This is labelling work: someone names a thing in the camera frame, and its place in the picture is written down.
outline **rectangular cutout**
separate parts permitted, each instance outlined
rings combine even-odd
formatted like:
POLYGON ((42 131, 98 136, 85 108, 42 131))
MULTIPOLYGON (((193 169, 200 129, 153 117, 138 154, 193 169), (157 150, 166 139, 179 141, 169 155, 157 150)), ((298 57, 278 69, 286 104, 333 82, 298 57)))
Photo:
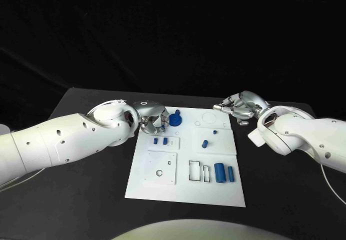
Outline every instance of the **rectangular cutout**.
POLYGON ((189 161, 189 180, 200 181, 200 162, 189 161))
POLYGON ((203 165, 203 182, 211 182, 211 173, 209 173, 209 166, 203 165))

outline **black table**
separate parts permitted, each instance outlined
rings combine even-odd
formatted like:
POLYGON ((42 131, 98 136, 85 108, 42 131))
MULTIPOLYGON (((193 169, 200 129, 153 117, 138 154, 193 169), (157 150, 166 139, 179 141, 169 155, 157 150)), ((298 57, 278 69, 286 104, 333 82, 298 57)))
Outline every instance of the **black table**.
MULTIPOLYGON (((87 113, 114 99, 154 100, 166 106, 206 108, 221 98, 71 88, 51 118, 87 113)), ((294 106, 313 114, 307 104, 294 106)), ((333 195, 320 165, 301 151, 278 155, 248 139, 257 120, 231 118, 247 208, 124 198, 137 137, 84 160, 48 168, 0 193, 0 237, 17 240, 110 240, 131 229, 173 219, 244 224, 293 239, 343 239, 346 206, 333 195)), ((346 199, 346 174, 326 175, 346 199)))

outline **white board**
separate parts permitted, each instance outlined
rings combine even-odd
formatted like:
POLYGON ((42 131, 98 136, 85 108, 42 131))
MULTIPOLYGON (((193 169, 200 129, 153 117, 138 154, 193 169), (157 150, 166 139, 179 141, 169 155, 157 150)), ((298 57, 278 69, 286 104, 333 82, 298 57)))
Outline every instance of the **white board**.
POLYGON ((169 126, 164 133, 156 135, 138 131, 124 197, 245 207, 229 115, 213 109, 166 109, 170 114, 180 110, 182 124, 169 126), (163 138, 167 138, 167 145, 163 145, 163 138), (203 140, 208 140, 206 148, 202 148, 203 140), (200 181, 189 180, 189 161, 199 161, 200 181), (215 163, 224 163, 225 183, 216 183, 215 163), (203 166, 209 166, 209 182, 203 181, 203 166), (232 166, 235 182, 229 182, 228 166, 232 166))

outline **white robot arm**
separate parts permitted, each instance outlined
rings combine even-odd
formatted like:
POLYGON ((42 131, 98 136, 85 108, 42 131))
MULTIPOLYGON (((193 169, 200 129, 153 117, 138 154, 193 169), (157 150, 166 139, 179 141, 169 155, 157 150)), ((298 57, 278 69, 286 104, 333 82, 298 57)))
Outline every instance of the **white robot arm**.
POLYGON ((123 144, 140 129, 147 134, 169 126, 166 107, 153 101, 100 104, 87 115, 72 114, 0 135, 0 186, 38 169, 58 166, 123 144), (160 118, 160 127, 153 123, 160 118))
POLYGON ((234 115, 241 126, 248 125, 244 120, 258 119, 257 129, 248 134, 258 147, 268 144, 284 156, 296 149, 303 150, 320 164, 346 173, 345 121, 314 119, 296 107, 271 107, 251 91, 228 97, 213 109, 234 115))

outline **black curtain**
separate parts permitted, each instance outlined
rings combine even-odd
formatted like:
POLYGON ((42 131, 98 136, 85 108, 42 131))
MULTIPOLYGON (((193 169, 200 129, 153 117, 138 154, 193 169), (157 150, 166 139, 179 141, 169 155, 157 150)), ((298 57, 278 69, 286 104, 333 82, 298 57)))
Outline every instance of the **black curtain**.
POLYGON ((0 123, 45 121, 71 87, 249 90, 345 119, 337 16, 322 0, 2 0, 0 123))

